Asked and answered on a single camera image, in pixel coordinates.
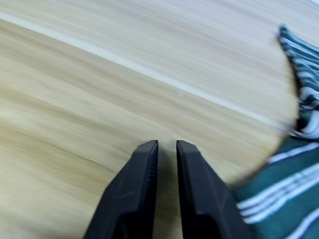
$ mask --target light wood surface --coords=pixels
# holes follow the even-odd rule
[[[154,238],[182,238],[175,141],[227,183],[294,125],[275,34],[319,45],[310,0],[1,0],[0,238],[79,239],[141,143],[160,142]]]

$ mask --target white stripe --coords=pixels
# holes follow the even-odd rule
[[[313,111],[308,125],[301,130],[300,136],[304,138],[319,138],[319,112]]]
[[[134,61],[130,61],[127,58],[123,58],[123,57],[119,56],[118,54],[116,54],[116,53],[114,53],[106,48],[97,46],[97,45],[92,44],[92,43],[87,42],[87,41],[79,40],[77,38],[73,38],[73,37],[61,34],[60,32],[56,32],[56,31],[51,30],[47,27],[42,27],[41,25],[37,25],[37,24],[34,24],[32,22],[28,22],[24,19],[21,19],[19,17],[13,16],[10,14],[6,14],[4,12],[0,12],[0,19],[14,23],[18,26],[22,26],[22,27],[27,28],[29,30],[38,32],[40,34],[49,36],[53,39],[59,40],[61,42],[67,43],[69,45],[75,46],[75,47],[80,48],[84,51],[87,51],[87,52],[90,52],[94,55],[105,58],[109,61],[113,61],[116,64],[119,64],[119,65],[124,66],[124,67],[129,68],[129,69],[132,69],[136,72],[142,73],[142,74],[149,76],[155,80],[158,80],[158,81],[161,81],[161,82],[166,83],[168,85],[171,85],[173,87],[176,87],[177,89],[188,92],[188,93],[195,95],[199,98],[213,102],[217,105],[228,108],[232,111],[241,113],[241,114],[246,115],[252,119],[255,119],[257,121],[263,122],[265,124],[271,125],[271,126],[278,128],[280,130],[283,130],[283,126],[281,124],[279,124],[278,122],[276,122],[275,120],[271,120],[268,117],[265,117],[263,115],[259,115],[253,111],[239,107],[239,106],[237,106],[229,101],[226,101],[222,98],[219,98],[217,96],[209,94],[205,91],[199,90],[193,86],[190,86],[188,84],[180,82],[176,79],[167,77],[167,76],[165,76],[157,71],[151,70],[148,67],[142,66]]]
[[[254,224],[262,221],[269,215],[275,213],[279,210],[287,201],[293,199],[294,197],[300,195],[304,191],[308,190],[309,188],[313,187],[314,185],[319,183],[319,171],[312,175],[311,179],[307,178],[306,183],[302,186],[298,186],[295,190],[291,191],[290,193],[280,197],[278,200],[274,202],[270,207],[266,210],[263,210],[261,213],[255,214],[251,217],[244,218],[244,222],[247,224]]]
[[[304,101],[308,96],[311,95],[319,99],[319,92],[309,86],[302,87],[300,89],[300,93],[300,99],[302,101]]]
[[[296,178],[296,181],[292,182],[291,184],[287,185],[284,188],[281,188],[276,193],[271,195],[270,197],[263,200],[260,204],[257,204],[251,208],[248,208],[246,210],[243,210],[241,212],[241,215],[244,217],[253,217],[257,214],[262,214],[263,212],[270,209],[277,200],[282,199],[283,197],[289,195],[294,190],[297,190],[299,187],[307,184],[310,180],[314,179],[319,175],[319,170],[316,172],[313,172],[310,175],[307,175],[306,177],[303,177],[302,175],[298,175],[299,178]]]
[[[308,106],[302,106],[302,108],[304,110],[313,110],[315,109],[317,106],[319,106],[319,101],[312,101],[310,105]]]
[[[305,49],[304,47],[290,41],[289,39],[285,38],[284,40],[285,43],[287,43],[288,45],[290,45],[292,48],[294,49],[298,49],[298,50],[301,50],[302,52],[308,54],[308,55],[311,55],[313,56],[314,58],[318,59],[318,56],[316,54],[318,54],[317,52],[316,53],[313,53],[311,51],[309,51],[308,49]]]
[[[300,239],[309,229],[313,222],[319,218],[319,208],[308,214],[299,226],[285,239]]]
[[[275,163],[275,162],[278,162],[278,161],[281,161],[283,159],[286,159],[286,158],[289,158],[289,157],[293,157],[293,156],[296,156],[298,154],[301,154],[301,153],[304,153],[304,152],[307,152],[307,151],[311,151],[315,148],[318,148],[319,147],[319,143],[316,143],[316,142],[312,142],[312,143],[309,143],[305,146],[302,146],[302,147],[299,147],[299,148],[294,148],[288,152],[284,152],[284,153],[279,153],[277,155],[274,155],[272,157],[270,157],[268,159],[268,162],[269,163]]]
[[[300,172],[297,172],[297,173],[289,176],[288,178],[285,178],[285,179],[271,185],[270,187],[264,189],[263,191],[261,191],[260,193],[255,195],[254,197],[248,198],[245,201],[238,203],[237,207],[243,211],[246,208],[260,204],[263,200],[268,198],[270,195],[280,191],[284,187],[287,187],[289,184],[298,180],[300,177],[306,177],[307,175],[312,174],[314,172],[317,172],[318,170],[319,170],[319,163],[314,164],[314,165],[312,165],[312,166],[310,166],[310,167],[308,167]]]

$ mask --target green striped cloth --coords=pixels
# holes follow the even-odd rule
[[[267,165],[235,189],[256,239],[319,239],[319,48],[280,27],[299,87],[299,118]]]

